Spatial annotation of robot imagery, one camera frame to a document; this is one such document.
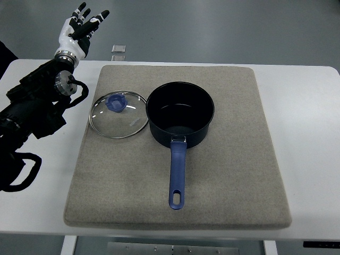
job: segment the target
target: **white table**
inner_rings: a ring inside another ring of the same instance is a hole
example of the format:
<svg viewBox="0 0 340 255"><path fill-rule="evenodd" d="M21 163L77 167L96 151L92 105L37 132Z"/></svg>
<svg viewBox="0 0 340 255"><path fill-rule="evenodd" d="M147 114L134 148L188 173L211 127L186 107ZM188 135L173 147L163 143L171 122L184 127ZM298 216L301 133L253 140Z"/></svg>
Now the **white table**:
<svg viewBox="0 0 340 255"><path fill-rule="evenodd" d="M9 104L6 92L44 62L46 60L19 59L9 66L0 81L1 110ZM99 73L104 65L114 64L214 65L82 61L74 76L87 84L89 96L77 107L66 110L66 126L40 140L32 135L20 149L39 155L42 166L26 190L0 192L0 232L340 241L340 76L332 67L324 66L237 65L252 68L256 75L292 214L289 228L273 231L129 231L66 226L64 206Z"/></svg>

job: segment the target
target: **glass lid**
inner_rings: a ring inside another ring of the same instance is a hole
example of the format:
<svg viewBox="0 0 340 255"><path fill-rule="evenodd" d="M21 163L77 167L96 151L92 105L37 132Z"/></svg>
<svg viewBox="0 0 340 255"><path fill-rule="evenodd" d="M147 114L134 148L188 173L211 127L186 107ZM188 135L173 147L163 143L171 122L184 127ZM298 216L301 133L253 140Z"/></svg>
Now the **glass lid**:
<svg viewBox="0 0 340 255"><path fill-rule="evenodd" d="M120 139L137 134L148 124L146 99L133 91L118 90L99 98L91 108L91 127L100 135Z"/></svg>

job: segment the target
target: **handle hole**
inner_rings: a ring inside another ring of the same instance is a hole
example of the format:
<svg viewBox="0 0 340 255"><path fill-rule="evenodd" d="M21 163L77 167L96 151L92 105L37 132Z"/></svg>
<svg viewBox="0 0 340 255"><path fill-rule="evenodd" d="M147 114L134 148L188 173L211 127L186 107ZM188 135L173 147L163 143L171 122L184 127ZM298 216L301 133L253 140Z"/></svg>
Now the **handle hole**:
<svg viewBox="0 0 340 255"><path fill-rule="evenodd" d="M173 203L174 205L179 205L181 202L181 193L179 190L174 191Z"/></svg>

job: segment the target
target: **metal plate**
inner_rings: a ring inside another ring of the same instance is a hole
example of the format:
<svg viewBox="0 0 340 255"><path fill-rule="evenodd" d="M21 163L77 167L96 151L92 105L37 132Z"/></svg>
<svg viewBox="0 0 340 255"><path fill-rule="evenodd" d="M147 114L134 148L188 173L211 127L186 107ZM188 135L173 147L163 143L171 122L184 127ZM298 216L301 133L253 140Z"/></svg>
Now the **metal plate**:
<svg viewBox="0 0 340 255"><path fill-rule="evenodd" d="M124 53L126 45L114 45L112 47L112 53Z"/></svg>
<svg viewBox="0 0 340 255"><path fill-rule="evenodd" d="M119 255L239 255L238 248L108 242L108 254Z"/></svg>

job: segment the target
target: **white robotic hand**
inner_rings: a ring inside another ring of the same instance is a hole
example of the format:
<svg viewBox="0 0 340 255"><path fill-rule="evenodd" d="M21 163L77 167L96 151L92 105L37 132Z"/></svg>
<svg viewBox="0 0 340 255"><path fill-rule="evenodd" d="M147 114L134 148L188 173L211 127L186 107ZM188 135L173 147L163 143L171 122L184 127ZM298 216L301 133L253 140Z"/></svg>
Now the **white robotic hand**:
<svg viewBox="0 0 340 255"><path fill-rule="evenodd" d="M109 15L109 11L105 10L99 15L92 17L89 21L83 24L85 18L90 13L90 9L84 11L86 3L82 3L76 9L70 18L68 18L59 35L60 47L55 53L55 58L64 58L70 61L74 68L83 60L89 51L90 39L99 25Z"/></svg>

